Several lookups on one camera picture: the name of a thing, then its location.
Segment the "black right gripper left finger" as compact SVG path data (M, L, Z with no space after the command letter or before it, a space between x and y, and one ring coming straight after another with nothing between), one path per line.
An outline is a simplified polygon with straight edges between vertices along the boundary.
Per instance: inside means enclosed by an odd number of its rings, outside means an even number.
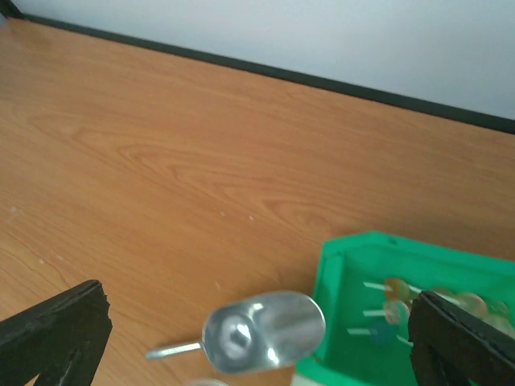
M1 384L90 385L112 328L98 280L1 321Z

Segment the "silver metal scoop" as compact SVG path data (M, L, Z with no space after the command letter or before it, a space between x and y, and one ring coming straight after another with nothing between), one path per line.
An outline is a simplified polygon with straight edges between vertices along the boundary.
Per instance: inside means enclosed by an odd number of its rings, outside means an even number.
M199 340L152 349L148 360L201 350L224 374L264 372L292 366L323 342L327 323L306 294L280 290L214 310Z

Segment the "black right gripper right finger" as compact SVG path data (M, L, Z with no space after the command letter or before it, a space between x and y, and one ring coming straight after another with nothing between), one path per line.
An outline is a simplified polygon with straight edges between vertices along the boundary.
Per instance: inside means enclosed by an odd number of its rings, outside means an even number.
M408 333L419 385L514 384L514 338L438 294L415 298Z

